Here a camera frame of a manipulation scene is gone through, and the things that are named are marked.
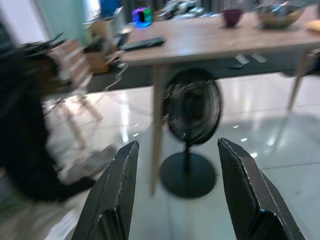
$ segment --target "fan base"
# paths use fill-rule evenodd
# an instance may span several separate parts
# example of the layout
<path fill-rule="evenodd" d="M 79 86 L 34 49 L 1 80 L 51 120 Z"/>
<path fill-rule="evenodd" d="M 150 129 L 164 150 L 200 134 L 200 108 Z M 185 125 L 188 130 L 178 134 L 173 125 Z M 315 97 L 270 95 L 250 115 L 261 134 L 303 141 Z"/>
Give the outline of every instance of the fan base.
<path fill-rule="evenodd" d="M 204 157 L 190 153 L 190 170 L 185 172 L 185 153 L 169 156 L 162 164 L 160 178 L 164 187 L 182 198 L 199 198 L 214 188 L 216 173 L 213 165 Z"/>

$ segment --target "black electric fan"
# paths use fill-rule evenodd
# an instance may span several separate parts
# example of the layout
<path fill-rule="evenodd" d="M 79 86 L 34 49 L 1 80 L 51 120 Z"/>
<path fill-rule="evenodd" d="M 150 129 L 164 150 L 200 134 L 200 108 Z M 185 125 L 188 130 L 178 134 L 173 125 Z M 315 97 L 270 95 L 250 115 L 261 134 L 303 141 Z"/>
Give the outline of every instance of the black electric fan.
<path fill-rule="evenodd" d="M 202 197 L 214 188 L 216 174 L 210 161 L 190 153 L 190 147 L 208 141 L 218 127 L 222 111 L 219 87 L 206 70 L 183 70 L 166 86 L 163 107 L 163 120 L 172 134 L 185 142 L 185 151 L 163 162 L 162 184 L 179 197 Z"/>

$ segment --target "metal bowl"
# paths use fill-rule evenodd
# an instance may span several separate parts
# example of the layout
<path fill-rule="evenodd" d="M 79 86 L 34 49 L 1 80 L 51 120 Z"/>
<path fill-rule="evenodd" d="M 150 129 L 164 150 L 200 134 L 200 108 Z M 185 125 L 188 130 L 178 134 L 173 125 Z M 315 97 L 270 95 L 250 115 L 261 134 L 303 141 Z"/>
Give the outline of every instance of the metal bowl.
<path fill-rule="evenodd" d="M 286 28 L 297 21 L 304 13 L 302 5 L 292 5 L 288 2 L 276 5 L 262 5 L 256 8 L 256 13 L 265 28 Z"/>

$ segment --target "wooden table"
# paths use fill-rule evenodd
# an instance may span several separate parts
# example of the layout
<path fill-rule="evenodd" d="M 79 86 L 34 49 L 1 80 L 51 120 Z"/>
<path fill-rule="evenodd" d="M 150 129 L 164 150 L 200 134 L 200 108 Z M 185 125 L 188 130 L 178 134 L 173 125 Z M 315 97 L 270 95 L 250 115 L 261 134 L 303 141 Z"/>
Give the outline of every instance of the wooden table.
<path fill-rule="evenodd" d="M 306 71 L 308 55 L 311 50 L 320 48 L 320 34 L 305 28 L 307 22 L 317 18 L 316 7 L 309 6 L 296 23 L 281 30 L 261 29 L 255 13 L 246 13 L 236 28 L 224 28 L 221 17 L 206 17 L 155 22 L 149 27 L 133 30 L 129 43 L 156 37 L 164 37 L 167 41 L 160 47 L 125 52 L 122 55 L 122 60 L 129 66 L 153 66 L 152 196 L 159 177 L 163 94 L 170 80 L 170 67 L 181 62 L 235 57 L 255 52 L 279 52 L 299 47 L 303 54 L 289 100 L 290 110 Z"/>

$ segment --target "tabletop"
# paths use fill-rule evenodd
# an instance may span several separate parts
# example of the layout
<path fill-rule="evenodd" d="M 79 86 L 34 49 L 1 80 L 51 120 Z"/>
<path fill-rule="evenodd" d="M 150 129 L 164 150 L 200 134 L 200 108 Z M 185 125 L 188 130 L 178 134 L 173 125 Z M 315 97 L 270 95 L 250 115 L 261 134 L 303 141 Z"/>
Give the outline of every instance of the tabletop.
<path fill-rule="evenodd" d="M 285 29 L 263 29 L 255 12 L 246 13 L 235 28 L 225 28 L 221 16 L 175 19 L 135 28 L 128 43 L 164 37 L 160 47 L 125 52 L 122 60 L 131 66 L 168 64 L 233 57 L 239 53 L 277 52 L 302 47 L 320 47 L 320 34 L 306 29 L 317 20 L 316 7 L 309 6 L 297 22 Z"/>

